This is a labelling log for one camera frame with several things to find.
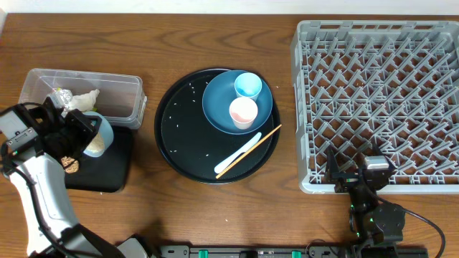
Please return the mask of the light blue bowl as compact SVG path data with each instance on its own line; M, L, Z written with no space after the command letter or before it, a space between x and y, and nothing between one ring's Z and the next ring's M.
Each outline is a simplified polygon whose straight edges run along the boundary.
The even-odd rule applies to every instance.
M114 139L114 132L110 123L99 113L94 111L84 112L84 115L98 116L101 118L101 124L98 134L93 138L91 143L84 150L84 154L93 158L98 158L110 147Z

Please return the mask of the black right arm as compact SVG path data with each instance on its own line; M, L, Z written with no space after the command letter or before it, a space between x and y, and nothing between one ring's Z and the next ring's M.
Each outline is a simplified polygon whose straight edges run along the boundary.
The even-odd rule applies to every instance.
M334 184L338 194L348 193L350 229L358 239L349 247L341 247L338 257L397 257L395 244L403 240L405 215L396 204L378 200L377 191L388 184L395 166L380 149L373 147L373 155L363 157L357 171L346 173L339 168L332 147L326 149L326 180Z

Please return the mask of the foil snack wrapper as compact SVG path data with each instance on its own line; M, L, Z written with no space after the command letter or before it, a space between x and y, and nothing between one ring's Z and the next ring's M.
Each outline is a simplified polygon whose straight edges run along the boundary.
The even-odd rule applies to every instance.
M70 102L73 95L70 90L65 90L60 87L54 88L48 97L52 101L54 107L60 112L62 117L65 117L70 110Z

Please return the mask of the brown cookie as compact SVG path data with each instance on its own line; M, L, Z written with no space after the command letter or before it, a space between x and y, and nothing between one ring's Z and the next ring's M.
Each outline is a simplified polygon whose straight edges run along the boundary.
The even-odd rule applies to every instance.
M79 161L71 157L63 157L61 164L66 173L75 173L79 170Z

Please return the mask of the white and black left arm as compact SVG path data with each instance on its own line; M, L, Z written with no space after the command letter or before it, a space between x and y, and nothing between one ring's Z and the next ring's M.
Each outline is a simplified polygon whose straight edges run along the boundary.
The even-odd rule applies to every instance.
M1 173L19 192L26 216L29 257L150 257L132 236L113 245L77 219L65 187L63 158L77 160L104 119L79 110L62 114L51 97L1 112Z

